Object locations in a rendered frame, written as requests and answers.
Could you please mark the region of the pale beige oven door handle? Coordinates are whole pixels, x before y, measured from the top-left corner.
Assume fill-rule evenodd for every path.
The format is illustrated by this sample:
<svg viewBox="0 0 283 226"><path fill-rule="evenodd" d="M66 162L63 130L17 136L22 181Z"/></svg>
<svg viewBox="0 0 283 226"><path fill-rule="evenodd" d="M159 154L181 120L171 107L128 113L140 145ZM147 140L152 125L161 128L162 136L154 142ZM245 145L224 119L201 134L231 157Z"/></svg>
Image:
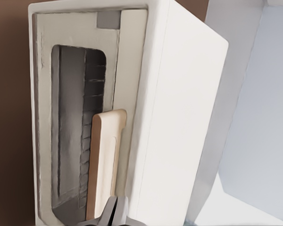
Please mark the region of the pale beige oven door handle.
<svg viewBox="0 0 283 226"><path fill-rule="evenodd" d="M115 195L120 141L126 118L123 109L99 113L92 118L87 220L99 217L109 197Z"/></svg>

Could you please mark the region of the white oven door with window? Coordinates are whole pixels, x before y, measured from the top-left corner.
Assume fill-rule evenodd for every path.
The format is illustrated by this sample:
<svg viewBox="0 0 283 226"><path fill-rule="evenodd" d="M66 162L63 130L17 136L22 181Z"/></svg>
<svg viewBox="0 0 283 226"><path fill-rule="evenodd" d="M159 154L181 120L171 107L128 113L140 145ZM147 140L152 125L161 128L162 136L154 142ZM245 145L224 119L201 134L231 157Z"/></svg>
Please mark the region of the white oven door with window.
<svg viewBox="0 0 283 226"><path fill-rule="evenodd" d="M123 109L126 126L97 186L94 215L112 195L131 196L129 156L148 12L97 8L31 14L36 224L86 219L92 138L97 113Z"/></svg>

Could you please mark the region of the white oven body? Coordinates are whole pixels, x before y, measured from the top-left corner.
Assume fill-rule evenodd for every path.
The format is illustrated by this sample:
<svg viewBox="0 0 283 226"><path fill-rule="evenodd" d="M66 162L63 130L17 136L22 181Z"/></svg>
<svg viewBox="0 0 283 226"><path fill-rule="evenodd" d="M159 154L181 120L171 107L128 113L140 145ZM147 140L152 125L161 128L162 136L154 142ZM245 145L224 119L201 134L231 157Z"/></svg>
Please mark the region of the white oven body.
<svg viewBox="0 0 283 226"><path fill-rule="evenodd" d="M182 226L201 163L228 42L175 0L57 0L31 14L97 8L148 12L129 180L128 217ZM31 104L33 83L31 81Z"/></svg>

